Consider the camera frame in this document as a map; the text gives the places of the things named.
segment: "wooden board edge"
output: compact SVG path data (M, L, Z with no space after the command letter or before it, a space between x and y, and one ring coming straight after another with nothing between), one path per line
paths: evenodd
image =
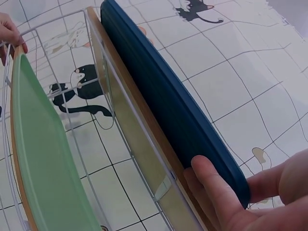
M97 27L97 31L100 33L101 37L103 39L109 40L108 41L109 45L108 45L107 41L104 41L106 43L106 47L113 46L113 44L110 41L106 31L103 28L101 22L97 18L97 15L96 15L95 11L93 10L93 8L88 7L87 12L89 14L90 20L92 20L93 25ZM118 62L118 61L122 62L122 60L120 60L119 57L117 57L117 59L114 60L114 61L115 62ZM129 76L131 78L131 76L130 76L130 74L129 74L129 72L126 69L125 66L124 66L123 69L125 69L124 75ZM144 118L144 122L145 122L146 126L150 129L150 131L152 132L156 143L159 144L163 153L167 154L167 155L165 155L164 159L168 161L169 165L171 166L171 168L174 170L175 174L177 175L177 177L179 179L179 183L180 183L180 189L184 190L185 194L188 196L189 200L191 201L191 204L195 208L197 214L201 218L201 221L205 224L206 228L209 231L216 231L213 224L210 222L210 220L208 219L208 217L205 215L202 208L198 204L197 200L193 196L192 192L189 190L188 184L187 184L187 182L184 178L184 175L183 175L183 171L184 171L183 166L180 163L179 159L177 158L177 156L176 156L173 148L171 147L170 143L168 141L166 142L167 138L165 137L165 135L161 136L161 134L164 134L164 133L161 130L161 128L160 128L158 122L156 121L155 117L153 116L150 108L148 107L145 100L143 99L143 97L142 97L140 91L138 90L137 86L135 85L135 83L133 81L128 81L125 78L121 78L121 80L124 81L125 85L128 87L128 91L130 92L130 95L133 97L134 103L136 103L137 108L140 110L141 114L143 115L142 117Z
M24 53L23 48L21 46L17 47L15 49L14 60L16 59L16 57L18 57L18 55L22 53ZM10 122L11 122L11 138L12 138L12 150L13 150L15 173L16 173L17 183L18 183L19 192L21 196L21 201L22 201L26 216L28 218L31 231L38 231L29 202L27 200L27 196L26 196L26 192L25 192L25 188L23 184L23 179L22 179L20 168L19 168L19 162L18 162L18 154L17 154L16 142L15 142L14 119L13 119L13 73L12 73L11 82L12 82L12 85L11 85L11 103L10 103L10 109L11 109Z

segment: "green cutting board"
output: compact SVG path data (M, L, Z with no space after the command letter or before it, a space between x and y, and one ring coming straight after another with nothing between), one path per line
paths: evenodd
M20 54L13 67L13 127L26 199L39 231L101 231L61 120Z

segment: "black and white cat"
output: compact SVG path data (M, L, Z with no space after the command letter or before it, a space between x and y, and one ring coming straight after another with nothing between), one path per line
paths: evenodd
M213 9L214 6L204 4L203 0L180 0L180 7L175 8L178 11L180 17L184 18L188 22L199 18L207 23L223 23L223 19L219 18L217 21L209 21L198 15L199 12Z
M103 96L102 88L98 81L94 81L87 85L82 85L88 81L97 78L95 66L93 64L82 66L71 74L70 83L60 83L61 90L69 90L64 93L64 98L66 102L69 102L72 98L78 97L84 99L88 102L88 105L78 106L78 107L65 107L64 98L62 95L57 95L52 99L52 103L59 108L63 113L81 113L88 112L92 115L97 115L99 112L105 117L112 117L111 112L101 105L91 104L91 100L97 97ZM59 91L59 86L57 83L50 85L50 94Z

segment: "cat illustration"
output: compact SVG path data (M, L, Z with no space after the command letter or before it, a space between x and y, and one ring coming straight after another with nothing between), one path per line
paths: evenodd
M200 17L197 13L202 11L207 11L213 9L214 6L206 5L203 3L202 0L181 0L180 1L180 8L175 8L178 11L179 16L186 19L188 22L192 21L193 19L199 18L200 20L207 22L207 23L222 23L223 19L219 18L217 21L209 21L202 17Z
M69 50L70 48L90 47L85 23L78 22L74 28L45 42L43 47L47 55Z
M68 102L75 96L78 96L84 100L91 100L103 95L102 88L98 81L89 83L84 86L82 85L83 83L86 83L96 78L97 78L96 70L93 64L85 65L76 69L71 75L70 86L68 86L67 83L59 84L62 91L76 87L74 90L70 90L64 93L65 101ZM58 84L55 83L50 85L50 94L55 93L57 91L59 91ZM52 103L55 106L57 106L59 110L63 113L66 113L66 110L68 111L68 113L89 112L92 115L95 115L98 112L102 112L104 116L112 117L110 111L107 108L100 105L86 105L76 108L65 108L64 98L62 95L55 96L52 99Z

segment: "metal wire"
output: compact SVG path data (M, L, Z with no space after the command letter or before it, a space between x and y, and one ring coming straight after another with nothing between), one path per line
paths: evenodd
M104 92L104 90L103 90L103 87L102 87L102 85L101 85L101 82L100 82L99 79L98 79L98 78L99 78L99 77L98 77L98 76L99 76L99 73L98 73L97 65L100 65L100 64L97 64L97 63L96 63L96 60L95 60L95 57L94 57L94 50L93 50L92 40L91 40L91 38L90 38L89 26L90 26L90 28L91 28L91 31L93 31L93 35L95 36L95 38L96 38L98 41L101 41L102 38L98 35L98 32L97 32L95 26L91 23L91 20L90 20L90 18L89 18L89 16L88 16L88 13L87 13L86 9L83 9L83 10L75 11L75 12L72 12L72 13L69 13L69 14L65 14L65 15L60 16L60 17L57 17L57 18L55 18L55 19L53 19L53 20L49 20L49 21L47 21L47 22L45 22L45 23L43 23L43 24L40 24L40 25L38 25L38 26L36 26L36 27L34 27L34 28L31 28L31 29L27 30L26 32L22 33L22 35L25 35L25 34L27 34L27 33L33 33L34 31L35 31L36 34L37 34L37 38L39 39L39 43L40 43L40 45L41 45L41 47L42 47L42 49L43 49L44 55L46 56L48 65L49 65L49 67L51 68L52 75L54 76L55 81L56 81L56 84L58 85L58 88L59 88L58 91L53 92L52 94L48 94L48 98L50 99L50 98L54 98L54 97L60 96L60 95L63 97L64 105L65 105L65 109L66 109L66 116L67 116L67 118L68 118L69 126L71 127L71 131L72 131L72 135L73 135L73 138L74 138L74 142L75 142L75 145L76 145L76 148L77 148L77 152L78 152L79 158L80 158L80 160L81 160L83 169L84 169L84 171L85 171L85 173L86 173L86 177L87 177L87 180L88 180L88 182L89 182L89 184L90 184L92 193L93 193L93 195L94 195L94 197L95 197L95 201L97 202L97 205L98 205L98 207L99 207L99 209L100 209L102 218L103 218L104 221L106 222L106 224L104 224L104 225L107 226L107 228L111 231L111 226L110 226L110 224L109 224L109 222L108 222L108 219L106 218L106 215L105 215L105 213L104 213L104 211L103 211L103 207L102 207L102 205L101 205L101 203L100 203L100 201L99 201L99 198L98 198L98 196L97 196L97 194L96 194L96 192L95 192L94 186L93 186L93 184L92 184L92 182L91 182L89 173L88 173L88 171L87 171L87 169L86 169L86 165L85 165L85 163L84 163L84 160L83 160L83 157L82 157L82 154L81 154L81 151L80 151L80 148L79 148L79 145L78 145L76 136L75 136L74 126L73 126L72 121L71 121L71 117L70 117L70 114L69 114L69 111L68 111L68 107L67 107L67 102L66 102L65 95L64 95L66 92L76 89L77 86L75 86L75 87L72 86L72 88L69 88L69 89L66 89L66 90L62 90L62 89L61 89L60 83L59 83L59 81L58 81L58 79L57 79L57 76L56 76L56 74L55 74L55 72L54 72L54 70L53 70L53 67L52 67L52 65L51 65L51 63L50 63L50 59L49 59L49 57L48 57L48 55L47 55L47 53L46 53L46 51L45 51L45 48L44 48L44 46L43 46L42 40L41 40L41 38L40 38L40 36L39 36L39 33L37 32L37 28L39 28L39 27L41 27L41 26L44 26L44 25L46 25L46 24L48 24L48 23L51 23L51 22L53 22L53 21L56 21L56 20L59 20L59 19L65 18L65 17L68 17L68 16L73 15L73 14L76 14L76 13L84 13L84 18L85 18L85 22L86 22L86 29L87 29L89 41L90 41L90 44L91 44L91 53L92 53L92 56L93 56L93 60L94 60L94 62L95 62L95 68L96 68L96 72L97 72L97 78L96 78L96 79L93 79L93 80L91 80L91 81L88 81L88 82L86 82L86 83L83 83L83 84L81 84L81 86L85 86L85 85L88 85L88 84L93 83L93 82L96 82L96 81L99 82L99 84L100 84L100 86L101 86L101 88L102 88L103 94L104 94L104 96L105 96L105 99L106 99L106 101L107 101L109 110L110 110L110 112L111 112L111 114L112 114L113 122L116 124L116 127L117 127L117 129L119 130L120 136L121 136L121 138L122 138L123 141L124 141L124 144L125 144L125 146L126 146L128 152L129 152L129 154L130 154L130 156L131 156L131 158L132 158L132 161L133 161L133 163L134 163L134 165L135 165L135 167L136 167L136 169L137 169L137 172L139 173L139 175L140 175L140 177L141 177L141 179L142 179L142 181L143 181L143 183L144 183L144 185L145 185L145 187L146 187L148 193L151 195L151 197L152 197L152 199L153 199L153 201L154 201L154 204L155 204L155 206L157 207L159 213L162 215L162 218L163 218L163 220L165 221L167 227L169 228L169 230L173 230L173 228L172 228L170 222L168 221L167 217L166 217L165 214L163 213L163 211L162 211L162 209L161 209L161 207L160 207L160 205L159 205L159 202L155 200L155 198L154 198L154 193L153 193L153 192L151 191L151 189L149 188L149 185L147 184L147 182L146 182L146 180L145 180L145 178L144 178L144 176L143 176L143 174L142 174L142 172L141 172L141 170L140 170L140 168L139 168L139 166L138 166L138 163L136 162L136 160L135 160L135 158L134 158L134 155L133 155L133 153L131 152L131 150L130 150L130 148L129 148L129 146L128 146L128 143L127 143L127 141L126 141L126 139L125 139L125 137L124 137L124 134L123 134L123 132L122 132L122 130L121 130L121 128L120 128L120 125L119 125L118 122L117 122L117 119L116 119L116 116L115 116L115 112L114 112L114 107L113 107L112 95L110 94L110 95L109 95L110 98L108 98L106 92ZM142 129L142 131L144 132L144 134L145 134L147 140L149 141L151 147L153 148L155 155L157 156L159 162L160 162L161 165L163 166L163 168L164 168L164 170L165 170L165 172L166 172L166 175L167 175L168 178L170 179L170 181L171 181L173 187L175 188L176 192L178 193L179 197L182 199L182 201L183 201L183 203L185 204L186 208L187 208L188 211L190 212L191 217L195 220L195 223L197 224L198 229L199 229L199 230L203 230L202 227L201 227L201 225L200 225L200 223L199 223L199 221L198 221L198 219L196 218L196 216L194 215L194 213L193 213L192 209L190 208L188 202L186 201L184 195L182 194L181 190L179 189L179 187L178 187L176 181L174 180L174 178L173 178L173 176L172 176L170 170L168 169L167 165L165 164L163 158L161 157L161 154L160 154L160 152L158 151L158 148L156 147L156 145L155 145L155 143L154 143L154 141L153 141L153 139L152 139L152 136L148 133L148 131L147 131L145 125L143 124L143 121L142 121L142 119L140 118L140 116L139 116L139 114L138 114L136 108L134 107L134 105L133 105L133 103L131 102L131 100L130 100L128 94L126 93L125 88L124 88L124 86L122 85L122 82L121 82L121 80L119 79L119 77L118 77L118 75L117 75L117 73L116 73L116 71L115 71L115 69L114 69L114 67L113 67L113 65L112 65L112 63L111 63L109 57L108 57L107 54L106 54L106 51L105 51L105 49L104 49L104 47L103 47L103 44L102 44L101 42L99 43L99 46L100 46L100 52L102 53L102 56L103 56L103 58L104 58L103 60L104 60L104 65L105 65L105 73L106 73L107 86L108 86L109 92L111 92L111 87L110 87L110 79L109 79L109 75L108 75L107 65L109 65L109 67L110 67L110 69L111 69L111 72L113 73L114 77L116 78L116 80L117 80L117 82L118 82L118 84L119 84L119 86L120 86L120 89L121 89L122 93L123 93L124 96L125 96L125 99L127 100L127 102L128 102L128 104L129 104L129 106L130 106L132 112L134 113L134 115L135 115L135 117L136 117L136 119L137 119L137 121L138 121L138 123L139 123L141 129ZM7 58L5 70L6 70L7 68L9 68L9 58ZM8 84L8 82L7 82L8 76L6 76L6 73L7 73L7 72L8 72L8 71L5 71L5 76L4 76L4 79L3 79L3 89L7 89L7 87L9 86L9 84ZM3 134L3 139L5 140L5 142L4 142L4 143L5 143L5 144L4 144L5 163L6 163L6 167L7 167L7 174L8 174L8 178L9 178L11 193L12 193L13 200L14 200L14 206L15 206L15 208L16 208L16 211L17 211L17 214L18 214L18 218L19 218L19 220L20 220L20 222L21 222L21 225L22 225L22 227L23 227L23 230L26 231L26 226L25 226L25 224L24 224L24 221L23 221L23 218L22 218L22 215L21 215L21 211L20 211L20 208L19 208L19 206L18 206L17 197L16 197L16 193L15 193L15 190L14 190L14 186L13 186L13 178L12 178L12 173L11 173L11 172L13 172L13 168L12 168L11 165L9 165L8 150L7 150L7 143L6 143L7 140L4 138L4 137L5 137L5 136L4 136L4 131L6 130L5 120L6 120L7 118L10 117L9 115L8 115L7 117L5 117L6 106L4 106L4 105L5 105L5 102L4 102L4 101L5 101L5 97L4 97L4 95L5 95L5 90L2 92L2 97L3 97L3 98L2 98L2 107L3 107L3 109L2 109L2 115L3 115L3 116L2 116L2 118L1 118L1 119L2 119L2 134Z
M90 27L91 27L91 29L93 30L96 39L97 39L98 41L101 41L102 39L100 39L100 37L98 36L98 34L97 34L97 32L96 32L95 27L94 27L91 23L90 23ZM145 134L147 140L149 141L151 147L153 148L156 157L158 158L159 162L160 162L161 165L163 166L163 168L164 168L164 170L165 170L165 172L166 172L166 175L167 175L168 178L170 179L170 181L171 181L173 187L175 188L176 192L178 193L178 195L180 196L181 200L183 201L185 207L186 207L187 210L189 211L189 213L190 213L192 219L195 221L195 223L196 223L196 225L197 225L197 227L198 227L198 230L201 230L201 231L202 231L203 228L202 228L202 226L201 226L199 220L198 220L197 217L195 216L195 214L194 214L194 212L192 211L190 205L189 205L188 202L186 201L184 195L182 194L180 188L178 187L176 181L174 180L174 178L173 178L173 176L172 176L172 174L171 174L169 168L167 167L167 165L165 164L163 158L161 157L160 152L158 151L156 145L154 144L154 141L152 140L151 135L148 133L148 131L147 131L147 129L146 129L146 127L145 127L145 125L144 125L142 119L140 118L140 116L139 116L139 114L138 114L136 108L134 107L132 101L130 100L130 98L129 98L129 96L128 96L128 94L127 94L127 92L126 92L126 90L125 90L125 88L124 88L124 86L123 86L121 80L119 79L119 76L117 75L115 68L113 67L113 65L112 65L112 63L111 63L111 61L110 61L110 59L108 58L108 55L107 55L107 53L106 53L106 51L105 51L105 49L104 49L104 47L103 47L103 44L102 44L102 43L99 43L99 46L100 46L100 48L101 48L101 51L102 51L102 53L103 53L103 56L105 57L107 63L109 64L109 67L110 67L110 69L111 69L111 71L112 71L112 73L113 73L113 75L114 75L114 77L115 77L117 83L118 83L119 86L120 86L120 89L121 89L122 93L124 94L125 99L127 100L128 104L129 104L129 107L130 107L131 110L133 111L133 113L134 113L134 115L135 115L135 117L136 117L136 119L137 119L137 121L138 121L138 123L139 123L139 125L140 125L140 127L141 127L141 129L142 129L142 131L144 132L144 134Z
M7 88L8 88L7 81L8 81L8 78L9 78L9 76L8 76L9 71L8 70L9 70L9 60L10 60L10 49L11 49L11 45L8 46L8 52L7 52L7 55L6 55L6 63L5 63L4 78L3 78L3 89L2 89L2 113L4 115L5 115L5 110L6 110L5 94L6 94L6 91L7 91ZM18 219L21 223L23 230L27 231L25 223L24 223L24 219L21 215L20 207L19 207L18 202L17 202L15 188L14 188L14 185L13 185L13 178L12 178L13 168L12 168L12 165L9 164L9 155L8 155L8 147L7 147L8 141L7 141L7 137L6 137L6 123L5 122L6 122L5 119L3 119L2 120L2 136L3 136L3 148L4 148L4 158L5 158L6 171L7 171L7 175L8 175L8 179L9 179L9 185L10 185L10 189L11 189L11 193L12 193L12 197L13 197L13 201L14 201L14 207L16 209ZM4 213L5 220L7 222L8 227L9 227L9 230L11 230L10 225L9 225L7 218L6 218L6 215L5 215L5 211L3 209L2 201L1 201L1 206L2 206L2 210L3 210L3 213Z

